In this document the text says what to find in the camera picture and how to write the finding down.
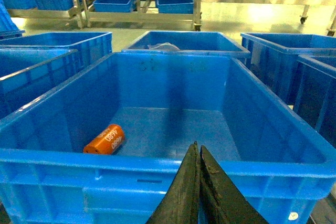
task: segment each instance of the orange plastic container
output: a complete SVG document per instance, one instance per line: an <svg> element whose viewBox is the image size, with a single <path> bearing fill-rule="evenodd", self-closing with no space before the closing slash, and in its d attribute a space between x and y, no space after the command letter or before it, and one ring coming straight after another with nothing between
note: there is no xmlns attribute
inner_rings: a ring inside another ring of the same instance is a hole
<svg viewBox="0 0 336 224"><path fill-rule="evenodd" d="M125 134L119 125L111 124L84 147L84 153L112 154L124 141Z"/></svg>

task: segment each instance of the crate rim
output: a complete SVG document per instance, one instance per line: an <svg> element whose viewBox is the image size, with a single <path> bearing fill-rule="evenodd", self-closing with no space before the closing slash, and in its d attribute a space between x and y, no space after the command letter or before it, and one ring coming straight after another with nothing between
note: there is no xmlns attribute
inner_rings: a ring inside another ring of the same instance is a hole
<svg viewBox="0 0 336 224"><path fill-rule="evenodd" d="M96 36L91 37L89 39L81 40L81 41L73 43L73 44L68 44L68 45L52 46L52 45L2 45L2 44L0 44L0 48L31 48L31 49L34 49L34 48L41 48L41 49L43 49L43 48L62 48L62 47L68 48L69 46L75 46L75 45L78 45L78 44L82 44L84 42L88 42L88 41L91 41L93 39L104 37L104 36L109 35L109 34L112 35L111 31L107 31L107 32L99 32L99 31L93 31L93 32L90 32L90 31L53 31L53 32L49 32L49 33L33 34L33 35L24 36L24 37L26 38L26 37L31 37L31 36L39 36L39 35L47 35L47 34L84 34L84 33L96 34Z"/></svg>
<svg viewBox="0 0 336 224"><path fill-rule="evenodd" d="M7 125L15 123L21 116L28 111L34 109L39 104L43 104L45 100L52 99L57 93L66 88L66 86L73 81L81 78L88 72L92 71L97 65L109 58L117 57L118 55L129 55L126 52L117 52L106 55L95 63L79 72L75 76L69 78L62 85L56 86L43 95L39 96L32 102L21 107L17 111L0 120L0 131ZM204 57L200 55L193 55L193 57ZM336 150L311 126L303 119L297 116L294 111L289 109L280 98L267 89L267 87L257 79L248 69L237 59L227 58L233 61L243 73L250 79L256 82L256 87L265 93L267 97L271 98L271 103L274 104L282 114L286 114L288 120L296 122L298 131L307 137L309 141L324 157L325 162L319 164L300 164L300 163L275 163L275 162L249 162L249 161L222 161L219 162L225 172L229 175L245 175L245 176L279 176L279 177L314 177L314 178L336 178ZM156 173L176 173L181 159L168 158L149 158L149 157L124 157L124 156L104 156L104 155L88 155L83 153L69 153L69 152L53 152L36 150L17 150L17 149L0 149L0 161L2 162L19 162L30 164L48 164L96 168L96 169L116 169L124 171L137 172L156 172Z"/></svg>
<svg viewBox="0 0 336 224"><path fill-rule="evenodd" d="M258 35L264 35L264 34L271 34L271 35L305 35L305 36L316 36L316 37L325 37L325 38L331 38L329 36L323 36L323 35L317 35L317 34L289 34L289 33L241 33L240 35L243 38L250 39L252 41L258 42L264 46L267 46L269 48L272 48L274 50L277 50L279 52L283 52L285 54L296 54L296 55L301 55L301 54L309 54L314 52L314 54L318 54L319 52L325 52L326 50L329 51L334 51L336 53L336 48L290 48L290 47L285 47L283 45L277 44L275 42L257 37Z"/></svg>
<svg viewBox="0 0 336 224"><path fill-rule="evenodd" d="M13 50L13 49L10 49L10 48L0 48L0 52L1 51L8 51L8 50ZM62 55L59 55L59 56L56 56L56 57L54 57L54 58L52 58L52 59L49 59L49 60L45 60L45 61L43 61L43 62L41 62L41 63L38 63L38 64L35 64L35 65L33 65L33 66L30 66L30 67L28 67L28 68L24 68L24 69L21 69L21 70L18 70L18 71L16 71L16 72L13 72L13 73L10 73L10 74L8 74L8 75L6 75L6 76L2 76L2 77L0 77L0 83L2 82L2 81L4 81L4 80L7 80L7 79L9 79L9 78L11 78L11 77L14 77L14 76L17 76L17 75L19 75L19 74L21 74L21 73L24 73L24 72L28 72L28 71L30 71L30 70L33 70L33 69L35 69L35 68L37 68L37 67L40 67L40 66L42 66L42 65L45 65L45 64L48 64L48 63L50 63L50 62L52 62L53 60L56 60L56 59L60 59L60 58L63 58L63 57L65 57L65 56L68 56L68 55L71 55L71 54L73 54L73 53L76 53L76 52L78 52L78 50L77 49L57 49L57 48L50 48L50 49L24 49L25 50L25 52L27 52L27 51L36 51L36 50L40 50L40 51L45 51L45 52L48 52L48 51L63 51L64 53L62 54Z"/></svg>
<svg viewBox="0 0 336 224"><path fill-rule="evenodd" d="M336 78L336 68L328 65L324 62L317 60L318 58L335 58L336 56L326 56L326 55L299 55L298 62L310 66L314 69L325 73L328 76Z"/></svg>
<svg viewBox="0 0 336 224"><path fill-rule="evenodd" d="M236 46L237 48L239 48L241 51L240 52L236 52L236 51L208 51L208 50L180 50L178 51L179 54L186 54L186 55L192 55L198 52L200 52L200 54L203 55L218 55L218 52L221 52L220 55L221 56L225 56L231 54L232 52L237 53L239 56L237 56L237 58L250 58L251 57L251 53L249 50L247 50L245 47L243 47L242 45L240 45L238 42L236 42L235 40L225 36L225 34L217 32L217 31L162 31L162 30L155 30L155 31L146 31L145 33L143 33L141 36L139 36L138 38L136 38L135 40L133 40L131 43L129 43L125 48L122 49L122 52L124 51L134 51L134 52L146 52L149 54L156 54L158 51L157 50L149 50L149 49L131 49L129 47L131 47L132 45L134 45L136 42L138 42L139 40L143 39L145 36L147 36L149 33L180 33L180 34L193 34L193 33L202 33L202 34L218 34L223 36L225 39L227 39L229 42L231 42L234 46ZM163 51L166 54L172 54L173 52L171 51Z"/></svg>
<svg viewBox="0 0 336 224"><path fill-rule="evenodd" d="M133 0L129 0L126 4L117 4L117 3L99 3L99 2L97 2L98 0L94 0L93 1L93 4L98 4L98 5L122 5L122 6L125 6L125 5L128 5L128 4L130 4L130 2L131 1L133 1Z"/></svg>

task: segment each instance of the caster wheel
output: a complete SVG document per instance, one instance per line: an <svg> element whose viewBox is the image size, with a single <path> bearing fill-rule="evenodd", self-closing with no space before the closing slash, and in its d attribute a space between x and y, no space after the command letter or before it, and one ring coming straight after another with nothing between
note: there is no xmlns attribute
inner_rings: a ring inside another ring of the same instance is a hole
<svg viewBox="0 0 336 224"><path fill-rule="evenodd" d="M327 34L327 36L330 36L330 37L334 37L334 35L335 35L334 31L329 31L328 34Z"/></svg>
<svg viewBox="0 0 336 224"><path fill-rule="evenodd" d="M301 24L303 25L303 24L306 22L306 20L307 20L307 18L302 17L302 18L300 19Z"/></svg>

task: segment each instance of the floor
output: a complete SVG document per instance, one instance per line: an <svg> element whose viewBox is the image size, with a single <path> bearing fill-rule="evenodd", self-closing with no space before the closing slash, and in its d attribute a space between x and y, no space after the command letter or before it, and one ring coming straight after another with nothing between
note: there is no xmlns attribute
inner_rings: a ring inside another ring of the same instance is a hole
<svg viewBox="0 0 336 224"><path fill-rule="evenodd" d="M257 4L202 4L202 31L219 31L241 43L240 33L327 34L333 6L311 6L308 19L300 23L304 6ZM79 31L76 21L22 19L13 21L26 35L48 31ZM148 30L191 30L189 24L93 23L82 31L112 31L113 51L117 52Z"/></svg>

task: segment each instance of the white plastic bag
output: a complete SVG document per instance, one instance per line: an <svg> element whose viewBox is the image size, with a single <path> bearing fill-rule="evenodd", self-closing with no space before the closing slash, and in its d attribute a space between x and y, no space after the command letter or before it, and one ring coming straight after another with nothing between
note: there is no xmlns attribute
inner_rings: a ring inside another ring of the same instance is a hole
<svg viewBox="0 0 336 224"><path fill-rule="evenodd" d="M179 51L179 48L168 42L163 44L148 45L149 50Z"/></svg>

